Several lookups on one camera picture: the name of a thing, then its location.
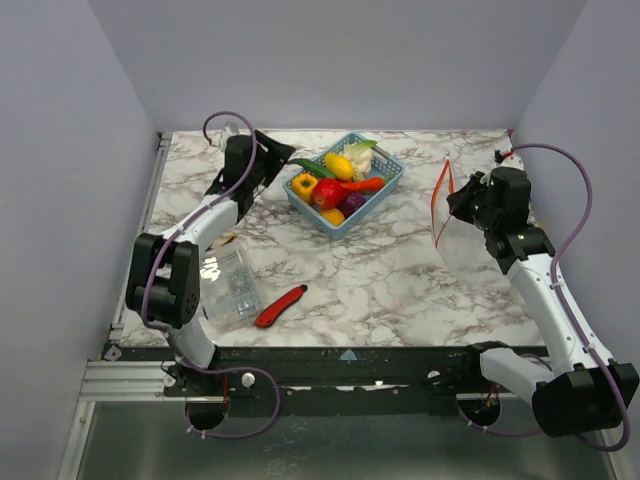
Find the green cucumber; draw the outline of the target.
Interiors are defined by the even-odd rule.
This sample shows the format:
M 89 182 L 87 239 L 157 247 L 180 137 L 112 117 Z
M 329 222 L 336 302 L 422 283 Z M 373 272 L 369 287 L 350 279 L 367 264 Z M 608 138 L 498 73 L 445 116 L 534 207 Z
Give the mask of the green cucumber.
M 312 174 L 318 179 L 324 179 L 324 178 L 336 179 L 336 175 L 333 172 L 331 172 L 328 168 L 310 159 L 305 159 L 305 158 L 290 159 L 289 164 L 302 167 L 305 171 L 309 172 L 310 174 Z

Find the clear zip top bag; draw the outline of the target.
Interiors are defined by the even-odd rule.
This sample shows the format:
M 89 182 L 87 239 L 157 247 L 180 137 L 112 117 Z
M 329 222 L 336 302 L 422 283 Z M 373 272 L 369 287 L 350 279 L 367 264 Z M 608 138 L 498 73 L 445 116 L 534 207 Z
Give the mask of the clear zip top bag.
M 450 213 L 447 197 L 463 185 L 453 162 L 446 158 L 431 194 L 431 237 L 450 273 L 458 280 L 472 283 L 492 266 L 492 260 L 485 250 L 482 232 Z

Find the red apple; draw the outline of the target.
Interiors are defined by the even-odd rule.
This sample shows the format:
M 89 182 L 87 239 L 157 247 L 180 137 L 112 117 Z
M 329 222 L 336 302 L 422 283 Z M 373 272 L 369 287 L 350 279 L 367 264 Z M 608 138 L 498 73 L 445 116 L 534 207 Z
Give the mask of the red apple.
M 311 200 L 323 210 L 336 208 L 346 197 L 348 191 L 340 182 L 332 178 L 324 178 L 315 185 Z

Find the yellow lemon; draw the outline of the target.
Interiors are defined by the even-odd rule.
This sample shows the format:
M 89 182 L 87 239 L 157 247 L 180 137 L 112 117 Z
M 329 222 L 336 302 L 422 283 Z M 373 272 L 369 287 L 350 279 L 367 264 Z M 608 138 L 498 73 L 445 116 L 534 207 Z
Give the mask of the yellow lemon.
M 342 155 L 329 152 L 324 157 L 324 164 L 341 181 L 350 181 L 355 175 L 351 162 Z

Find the blue plastic basket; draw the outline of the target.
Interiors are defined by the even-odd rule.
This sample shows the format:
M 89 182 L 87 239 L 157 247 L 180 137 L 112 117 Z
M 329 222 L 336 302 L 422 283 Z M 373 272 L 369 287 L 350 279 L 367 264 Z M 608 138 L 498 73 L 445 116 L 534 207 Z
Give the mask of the blue plastic basket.
M 391 194 L 405 167 L 358 132 L 350 132 L 316 159 L 292 159 L 301 171 L 285 182 L 289 203 L 333 240 Z

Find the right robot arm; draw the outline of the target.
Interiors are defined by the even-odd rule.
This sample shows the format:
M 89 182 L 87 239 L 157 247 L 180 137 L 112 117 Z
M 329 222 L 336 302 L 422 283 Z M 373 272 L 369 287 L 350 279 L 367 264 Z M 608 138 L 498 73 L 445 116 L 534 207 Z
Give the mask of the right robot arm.
M 460 379 L 480 392 L 497 384 L 526 401 L 550 437 L 622 427 L 639 386 L 630 363 L 618 362 L 589 327 L 558 268 L 546 233 L 529 220 L 531 183 L 517 168 L 476 172 L 447 197 L 453 218 L 478 227 L 488 253 L 533 315 L 551 366 L 545 368 L 501 342 L 469 347 Z

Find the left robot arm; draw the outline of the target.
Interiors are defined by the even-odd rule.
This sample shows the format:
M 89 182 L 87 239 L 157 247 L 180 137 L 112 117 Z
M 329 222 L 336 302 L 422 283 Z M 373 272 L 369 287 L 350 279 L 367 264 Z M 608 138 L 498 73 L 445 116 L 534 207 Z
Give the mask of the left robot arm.
M 258 188 L 269 186 L 296 152 L 259 130 L 226 135 L 220 150 L 223 167 L 198 207 L 164 232 L 136 238 L 125 293 L 126 307 L 165 336 L 201 395 L 214 393 L 222 380 L 212 364 L 215 342 L 195 319 L 206 251 L 243 219 Z

